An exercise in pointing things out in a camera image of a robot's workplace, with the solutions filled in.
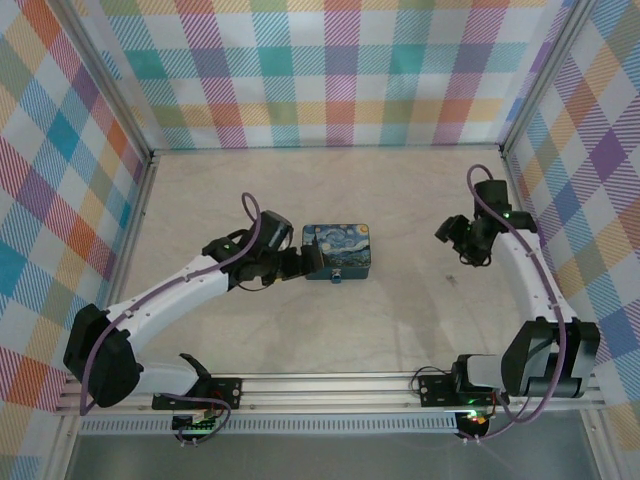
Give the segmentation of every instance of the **plaid fabric backdrop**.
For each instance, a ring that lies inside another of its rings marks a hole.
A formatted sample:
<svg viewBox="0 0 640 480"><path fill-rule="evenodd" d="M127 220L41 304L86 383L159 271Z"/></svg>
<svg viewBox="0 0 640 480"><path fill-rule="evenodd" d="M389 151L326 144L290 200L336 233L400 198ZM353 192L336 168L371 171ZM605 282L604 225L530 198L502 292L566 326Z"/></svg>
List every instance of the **plaid fabric backdrop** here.
<svg viewBox="0 0 640 480"><path fill-rule="evenodd" d="M17 480L50 447L73 314L104 301L143 165L44 0L0 12L0 478Z"/></svg>
<svg viewBox="0 0 640 480"><path fill-rule="evenodd" d="M562 291L581 318L600 324L598 379L622 448L636 467L639 92L640 2L601 0L511 159Z"/></svg>
<svg viewBox="0 0 640 480"><path fill-rule="evenodd" d="M573 1L74 3L149 143L199 149L496 143Z"/></svg>

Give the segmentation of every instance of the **plaid wall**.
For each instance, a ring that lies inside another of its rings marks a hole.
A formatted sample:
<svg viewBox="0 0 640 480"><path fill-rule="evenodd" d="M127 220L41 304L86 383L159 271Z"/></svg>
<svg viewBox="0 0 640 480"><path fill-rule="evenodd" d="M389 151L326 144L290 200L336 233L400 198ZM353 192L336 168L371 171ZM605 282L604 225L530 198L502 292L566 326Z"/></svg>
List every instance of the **plaid wall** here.
<svg viewBox="0 0 640 480"><path fill-rule="evenodd" d="M73 314L104 301L142 162L44 0L0 12L0 479L17 480L50 446Z"/></svg>
<svg viewBox="0 0 640 480"><path fill-rule="evenodd" d="M636 475L639 92L640 2L600 0L511 158L562 291L581 318L599 322L597 374Z"/></svg>
<svg viewBox="0 0 640 480"><path fill-rule="evenodd" d="M74 1L171 149L496 143L572 3Z"/></svg>

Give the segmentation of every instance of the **beige floor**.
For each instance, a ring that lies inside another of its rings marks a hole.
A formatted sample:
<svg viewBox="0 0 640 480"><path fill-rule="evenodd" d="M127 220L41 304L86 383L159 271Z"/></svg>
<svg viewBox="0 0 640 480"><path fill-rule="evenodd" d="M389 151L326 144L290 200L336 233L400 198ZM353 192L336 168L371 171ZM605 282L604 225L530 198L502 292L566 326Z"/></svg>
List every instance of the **beige floor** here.
<svg viewBox="0 0 640 480"><path fill-rule="evenodd" d="M504 176L490 150L254 150L162 157L127 295L180 269L210 240L249 225L247 190L297 227L367 223L369 279L296 279L233 291L158 335L147 360L181 352L217 372L348 372L449 368L461 353L498 353L518 329L499 266L463 267L434 232L472 214L467 168Z"/></svg>

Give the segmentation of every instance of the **starry night painting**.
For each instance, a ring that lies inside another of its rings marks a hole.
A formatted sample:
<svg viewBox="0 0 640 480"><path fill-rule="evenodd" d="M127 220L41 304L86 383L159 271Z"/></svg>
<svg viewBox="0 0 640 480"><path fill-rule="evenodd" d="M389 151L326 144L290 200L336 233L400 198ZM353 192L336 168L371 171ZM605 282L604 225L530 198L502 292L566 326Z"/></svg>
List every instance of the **starry night painting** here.
<svg viewBox="0 0 640 480"><path fill-rule="evenodd" d="M371 266L371 245L367 225L305 225L302 231L303 245L311 245L314 237L318 239L325 266Z"/></svg>

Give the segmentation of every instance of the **purple cable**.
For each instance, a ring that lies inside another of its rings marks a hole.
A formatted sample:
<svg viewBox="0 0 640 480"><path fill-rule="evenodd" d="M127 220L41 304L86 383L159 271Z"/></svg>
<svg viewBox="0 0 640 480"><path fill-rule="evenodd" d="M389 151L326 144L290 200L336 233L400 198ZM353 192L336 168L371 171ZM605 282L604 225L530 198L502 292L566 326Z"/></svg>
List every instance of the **purple cable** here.
<svg viewBox="0 0 640 480"><path fill-rule="evenodd" d="M207 433L200 440L196 440L194 438L191 441L191 445L193 445L194 447L197 447L201 443L206 442L207 440L212 438L216 433L218 433L220 430L222 430L224 428L224 426L227 424L227 422L229 421L229 418L231 417L231 405L229 405L224 400L218 400L217 398L204 398L204 397L183 397L182 395L174 395L172 393L163 393L162 395L164 395L165 397L168 397L168 398L173 398L174 400L182 400L182 401L187 401L187 402L198 402L198 403L206 402L206 403L211 403L212 405L221 405L221 406L223 406L225 408L225 411L227 412L227 415L224 417L224 420L220 423L220 425L218 425L216 428L214 428L211 432ZM184 447L187 444L187 441L182 436L182 432L183 431L184 431L183 428L180 428L178 430L178 440L180 440L180 443Z"/></svg>
<svg viewBox="0 0 640 480"><path fill-rule="evenodd" d="M558 358L556 360L556 366L555 366L555 368L553 370L553 375L551 377L551 382L549 383L549 388L547 389L547 391L545 392L544 396L542 397L542 400L540 401L540 405L538 405L536 407L536 409L528 417L525 417L525 418L520 418L520 415L524 412L527 404L529 403L528 400L527 400L527 403L525 403L525 405L522 407L520 412L518 412L518 414L516 414L516 415L514 415L513 412L511 412L506 405L503 405L504 411L505 411L505 413L507 414L507 416L510 419L510 423L508 423L502 429L494 432L493 434L486 435L484 437L484 439L486 440L486 439L489 439L489 438L493 438L496 435L499 435L500 433L506 431L508 428L511 428L511 426L514 423L522 423L522 424L531 423L534 420L536 420L542 414L543 410L547 406L547 403L549 403L549 400L551 400L551 397L553 396L553 394L554 394L554 392L556 390L556 387L558 386L558 382L560 381L560 375L562 374L562 367L564 365L564 359L565 359L565 355L566 355L566 352L567 352L567 333L565 332L564 317L562 316L562 311L560 310L560 307L558 306L558 299L556 298L556 295L553 292L553 287L551 286L551 283L549 282L549 279L547 278L547 275L546 275L546 273L544 271L544 268L542 267L542 264L540 263L540 260L538 259L538 256L533 251L531 246L527 243L527 241L522 237L522 235L520 235L520 232L518 232L518 230L516 230L509 222L507 222L502 217L502 215L500 215L495 210L493 210L491 207L489 207L489 205L487 205L482 200L482 198L480 198L480 195L478 195L478 193L476 192L475 188L473 187L473 182L471 180L471 175L473 174L473 172L475 170L478 170L478 169L483 170L484 172L486 172L489 175L490 179L493 179L493 175L491 175L491 172L489 171L489 169L487 167L485 167L484 165L480 165L480 164L473 165L469 169L469 171L467 172L467 186L469 187L469 191L473 195L473 198L478 203L478 205L480 205L485 212L487 212L489 215L491 215L493 218L495 218L498 222L500 222L502 225L504 225L504 227L509 231L509 233L513 234L513 236L516 238L516 240L518 240L518 242L522 245L522 247L527 252L527 256L529 256L529 258L531 258L531 261L533 262L533 265L535 266L536 271L538 272L538 275L540 276L540 280L542 281L542 284L543 284L543 286L544 286L544 288L545 288L545 290L547 292L547 295L549 295L549 302L551 303L551 305L553 305L553 311L556 314L556 318L558 320L558 330L559 330L559 333L560 333L560 341L559 341L560 345L559 345L559 349L558 349Z"/></svg>
<svg viewBox="0 0 640 480"><path fill-rule="evenodd" d="M251 203L253 203L253 207L254 207L255 212L256 212L255 218L251 215L251 212L249 212L249 208L247 207L247 198L249 200L251 200ZM234 255L234 256L232 256L232 257L230 257L230 258L228 258L228 259L226 259L226 260L224 260L224 261L222 261L220 263L217 263L217 264L215 264L215 265L213 265L211 267L208 267L208 268L203 268L202 270L198 270L196 272L193 272L193 273L187 275L186 279L185 279L185 277L176 277L176 278L174 278L172 280L169 280L166 283L163 283L158 288L152 290L151 292L147 293L144 297L142 297L138 301L134 302L133 305L131 305L128 308L128 310L131 311L131 312L134 312L134 311L138 310L141 306L143 306L145 303L147 303L149 300L155 298L156 296L158 296L161 293L165 292L166 290L170 289L174 285L177 285L177 284L182 283L182 282L188 282L188 281L190 281L190 280L192 280L194 278L200 277L202 275L207 275L209 273L212 273L212 272L215 272L217 270L220 270L221 268L229 265L230 263L235 262L236 260L241 258L243 255L245 255L253 247L253 245L256 243L256 240L258 239L258 235L260 235L260 227L262 226L262 218L261 218L261 215L260 215L260 206L258 205L258 201L250 193L244 192L242 194L242 206L244 207L244 211L247 212L247 215L249 215L249 218L251 218L254 221L254 227L255 227L253 235L251 236L251 239L249 240L249 243L242 250L240 250L236 255ZM91 369L93 368L93 363L96 360L96 356L98 354L98 350L100 349L100 347L104 343L104 341L107 338L107 336L109 335L109 333L111 333L126 318L127 318L127 315L124 312L122 314L120 314L118 317L116 317L116 319L113 320L109 324L109 326L107 328L105 328L104 331L100 334L100 336L98 337L96 342L93 344L93 347L91 348L91 352L89 352L89 356L87 357L87 363L85 364L84 372L82 374L82 387L80 389L80 415L82 415L82 416L84 416L87 413L89 413L89 411L94 407L94 405L96 403L95 400L93 400L89 405L87 405L87 397L89 396L89 376L91 375Z"/></svg>

